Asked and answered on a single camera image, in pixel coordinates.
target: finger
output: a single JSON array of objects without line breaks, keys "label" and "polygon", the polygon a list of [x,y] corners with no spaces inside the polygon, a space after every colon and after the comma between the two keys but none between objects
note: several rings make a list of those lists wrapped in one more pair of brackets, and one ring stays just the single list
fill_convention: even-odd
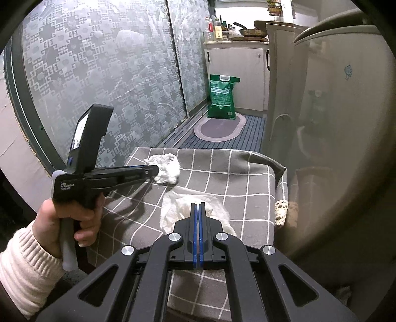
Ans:
[{"label": "finger", "polygon": [[98,226],[98,222],[96,219],[96,216],[90,220],[84,220],[84,221],[80,221],[80,227],[81,229],[87,229],[87,228],[91,228],[94,226]]},{"label": "finger", "polygon": [[98,208],[102,209],[103,206],[105,205],[105,201],[106,201],[106,198],[103,195],[103,193],[101,193],[98,196],[98,198],[96,198],[95,209],[98,209]]},{"label": "finger", "polygon": [[91,246],[93,243],[95,243],[95,240],[96,240],[96,238],[84,239],[84,240],[78,242],[78,246],[80,246],[80,247]]},{"label": "finger", "polygon": [[91,220],[95,213],[91,209],[84,208],[77,201],[55,204],[56,214],[59,218],[73,218],[78,221]]},{"label": "finger", "polygon": [[99,232],[99,227],[97,226],[86,229],[80,229],[78,232],[74,234],[74,239],[79,242],[90,238],[96,238],[98,232]]}]

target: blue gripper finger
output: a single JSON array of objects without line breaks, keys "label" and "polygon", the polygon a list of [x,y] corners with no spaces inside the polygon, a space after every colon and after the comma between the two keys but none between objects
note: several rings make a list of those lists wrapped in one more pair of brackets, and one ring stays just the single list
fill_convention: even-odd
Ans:
[{"label": "blue gripper finger", "polygon": [[198,220],[198,207],[195,205],[194,209],[194,239],[192,241],[192,265],[197,268],[197,220]]},{"label": "blue gripper finger", "polygon": [[202,207],[199,205],[198,210],[198,223],[199,223],[199,264],[200,267],[204,266],[204,228],[202,227]]}]

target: floor mat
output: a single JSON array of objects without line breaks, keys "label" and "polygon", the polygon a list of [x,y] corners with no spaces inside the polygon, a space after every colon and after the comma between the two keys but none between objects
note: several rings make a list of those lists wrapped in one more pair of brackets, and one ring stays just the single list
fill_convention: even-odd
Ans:
[{"label": "floor mat", "polygon": [[213,119],[203,117],[194,126],[194,134],[201,140],[209,142],[224,142],[236,138],[246,124],[246,118],[235,113],[235,120]]},{"label": "floor mat", "polygon": [[244,115],[246,124],[234,139],[224,142],[208,142],[192,133],[180,146],[181,149],[235,149],[260,152],[261,139],[267,117]]}]

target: metal pivot bolt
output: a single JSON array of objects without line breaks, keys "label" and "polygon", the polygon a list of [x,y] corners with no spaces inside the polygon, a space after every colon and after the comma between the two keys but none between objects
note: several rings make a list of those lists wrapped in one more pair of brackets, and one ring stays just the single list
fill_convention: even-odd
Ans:
[{"label": "metal pivot bolt", "polygon": [[275,247],[273,247],[271,245],[265,245],[263,247],[263,253],[267,254],[267,255],[272,255],[275,253]]},{"label": "metal pivot bolt", "polygon": [[216,239],[218,240],[226,240],[228,238],[228,235],[225,232],[218,232],[216,234]]},{"label": "metal pivot bolt", "polygon": [[168,236],[168,238],[169,238],[169,240],[171,240],[171,241],[173,241],[173,242],[177,242],[177,241],[181,238],[181,236],[180,236],[180,234],[178,234],[178,233],[176,233],[176,232],[173,232],[173,233],[171,233],[171,234]]},{"label": "metal pivot bolt", "polygon": [[132,255],[135,249],[132,246],[126,245],[121,249],[121,253],[124,255]]}]

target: wall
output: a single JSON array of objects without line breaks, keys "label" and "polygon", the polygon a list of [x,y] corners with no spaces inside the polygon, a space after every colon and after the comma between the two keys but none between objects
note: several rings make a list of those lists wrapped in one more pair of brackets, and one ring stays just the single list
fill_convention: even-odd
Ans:
[{"label": "wall", "polygon": [[0,55],[0,169],[17,193],[38,211],[51,197],[51,178],[26,141],[7,93]]},{"label": "wall", "polygon": [[[227,24],[239,22],[246,28],[254,28],[255,20],[267,21],[283,21],[282,17],[270,16],[268,13],[267,2],[250,2],[250,1],[232,1],[232,2],[219,2],[215,1],[216,16],[222,16]],[[311,27],[317,23],[318,17],[315,10],[307,7],[297,5],[296,19],[294,24],[300,26]]]},{"label": "wall", "polygon": [[337,13],[356,8],[357,7],[350,0],[322,1],[319,19],[323,20]]}]

